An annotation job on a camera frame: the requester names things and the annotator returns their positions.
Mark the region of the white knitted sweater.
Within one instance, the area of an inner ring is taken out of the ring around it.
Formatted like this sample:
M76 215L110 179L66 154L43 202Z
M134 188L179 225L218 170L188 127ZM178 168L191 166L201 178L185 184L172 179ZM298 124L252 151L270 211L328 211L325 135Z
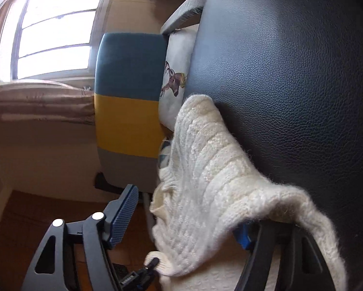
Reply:
M315 239L337 290L347 272L333 223L303 189L265 178L206 95L182 105L150 211L164 290L233 290L249 254L233 237L248 221L295 223Z

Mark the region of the black sofa leg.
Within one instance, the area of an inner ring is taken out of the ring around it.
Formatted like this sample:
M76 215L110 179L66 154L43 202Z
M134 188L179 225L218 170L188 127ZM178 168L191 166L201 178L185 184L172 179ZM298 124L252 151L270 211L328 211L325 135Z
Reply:
M98 172L94 178L94 188L112 194L123 193L124 188L109 184L102 172Z

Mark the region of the grey yellow blue sofa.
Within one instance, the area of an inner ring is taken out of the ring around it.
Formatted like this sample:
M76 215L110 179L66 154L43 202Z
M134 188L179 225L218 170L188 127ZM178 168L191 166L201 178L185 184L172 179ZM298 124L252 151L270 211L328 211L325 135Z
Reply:
M169 35L189 27L206 0L186 0L160 33L106 33L94 80L96 141L101 171L109 184L136 185L152 193L162 141L172 134L159 120L158 105Z

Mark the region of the blue triangle pattern pillow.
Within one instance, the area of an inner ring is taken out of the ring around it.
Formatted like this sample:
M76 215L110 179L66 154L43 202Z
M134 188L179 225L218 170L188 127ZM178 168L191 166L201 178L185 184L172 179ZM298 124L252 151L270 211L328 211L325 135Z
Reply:
M158 169L163 169L169 164L169 157L171 153L171 143L172 139L164 139L160 146L160 151L158 154L157 166Z

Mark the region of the beige curtain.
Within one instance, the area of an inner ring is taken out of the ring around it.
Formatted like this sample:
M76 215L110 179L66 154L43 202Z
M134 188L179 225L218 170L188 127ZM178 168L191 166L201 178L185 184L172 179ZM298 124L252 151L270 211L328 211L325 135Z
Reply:
M94 92L55 81L0 82L0 122L63 121L94 125Z

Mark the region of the black leather ottoman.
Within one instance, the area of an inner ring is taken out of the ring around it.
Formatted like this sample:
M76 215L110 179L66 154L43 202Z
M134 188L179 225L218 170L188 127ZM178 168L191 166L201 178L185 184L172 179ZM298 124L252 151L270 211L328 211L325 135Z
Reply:
M263 175L310 194L363 290L363 0L206 0L185 92L212 97Z

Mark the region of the bright window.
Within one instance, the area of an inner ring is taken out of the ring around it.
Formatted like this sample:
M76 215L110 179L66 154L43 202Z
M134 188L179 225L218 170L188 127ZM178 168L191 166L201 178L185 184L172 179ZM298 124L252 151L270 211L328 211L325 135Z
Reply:
M108 2L10 2L0 29L0 81L93 77Z

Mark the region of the white deer print pillow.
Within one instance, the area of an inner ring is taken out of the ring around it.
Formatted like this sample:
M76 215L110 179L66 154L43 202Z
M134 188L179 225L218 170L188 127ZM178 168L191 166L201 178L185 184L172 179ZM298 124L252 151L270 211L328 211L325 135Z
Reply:
M199 25L195 24L169 35L158 114L160 123L170 131L174 131L176 117L183 103L198 29Z

